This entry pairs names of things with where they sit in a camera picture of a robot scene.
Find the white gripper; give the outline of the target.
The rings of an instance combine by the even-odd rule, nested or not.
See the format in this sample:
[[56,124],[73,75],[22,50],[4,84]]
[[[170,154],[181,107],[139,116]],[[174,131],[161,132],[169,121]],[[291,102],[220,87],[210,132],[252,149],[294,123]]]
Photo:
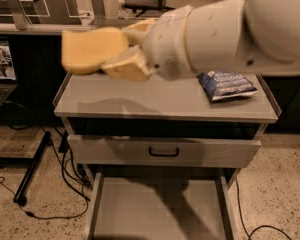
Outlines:
[[187,5],[157,20],[149,18],[122,28],[129,44],[136,46],[109,59],[101,69],[111,78],[129,81],[147,81],[154,71],[168,81],[192,78],[185,45],[186,20],[192,9]]

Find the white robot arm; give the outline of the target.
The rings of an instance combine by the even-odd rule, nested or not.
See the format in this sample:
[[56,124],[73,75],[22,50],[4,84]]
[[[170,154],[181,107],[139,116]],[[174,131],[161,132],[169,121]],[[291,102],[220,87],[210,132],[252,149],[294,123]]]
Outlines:
[[300,75],[300,0],[223,0],[123,29],[133,46],[101,65],[109,76],[168,81],[203,72]]

